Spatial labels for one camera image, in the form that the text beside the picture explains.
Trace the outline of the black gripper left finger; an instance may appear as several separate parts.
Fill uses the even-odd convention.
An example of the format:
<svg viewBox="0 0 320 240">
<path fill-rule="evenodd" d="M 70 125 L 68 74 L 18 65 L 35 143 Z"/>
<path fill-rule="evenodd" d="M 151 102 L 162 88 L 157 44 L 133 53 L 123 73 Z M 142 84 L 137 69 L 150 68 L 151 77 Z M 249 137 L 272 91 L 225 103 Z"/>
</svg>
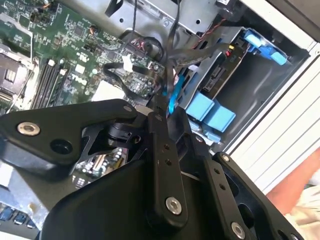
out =
<svg viewBox="0 0 320 240">
<path fill-rule="evenodd" d="M 0 118 L 0 158 L 12 166 L 9 191 L 42 228 L 53 206 L 73 191 L 78 163 L 129 150 L 129 164 L 146 165 L 149 224 L 181 229 L 188 221 L 177 148 L 169 137 L 167 99 L 154 96 L 141 110 L 123 99 L 17 111 Z"/>
</svg>

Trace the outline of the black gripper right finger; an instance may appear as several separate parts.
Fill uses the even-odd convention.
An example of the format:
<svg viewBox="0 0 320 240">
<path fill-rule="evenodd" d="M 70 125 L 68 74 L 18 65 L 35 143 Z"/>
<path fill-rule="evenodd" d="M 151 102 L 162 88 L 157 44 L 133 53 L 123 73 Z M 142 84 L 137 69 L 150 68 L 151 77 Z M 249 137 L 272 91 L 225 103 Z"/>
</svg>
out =
<svg viewBox="0 0 320 240">
<path fill-rule="evenodd" d="M 228 154 L 209 153 L 205 141 L 192 132 L 184 109 L 170 116 L 169 134 L 178 144 L 180 169 L 200 180 L 200 206 L 216 239 L 303 239 Z"/>
</svg>

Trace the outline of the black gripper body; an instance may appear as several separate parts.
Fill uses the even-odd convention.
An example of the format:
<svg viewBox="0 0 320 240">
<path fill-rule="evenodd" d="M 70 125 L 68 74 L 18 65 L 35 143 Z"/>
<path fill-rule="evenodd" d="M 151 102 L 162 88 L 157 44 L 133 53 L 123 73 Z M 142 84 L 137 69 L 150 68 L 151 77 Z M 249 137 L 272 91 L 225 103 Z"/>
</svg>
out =
<svg viewBox="0 0 320 240">
<path fill-rule="evenodd" d="M 43 240 L 229 240 L 232 232 L 205 199 L 202 183 L 181 174 L 188 221 L 160 230 L 147 221 L 147 167 L 139 160 L 61 199 L 45 219 Z"/>
</svg>

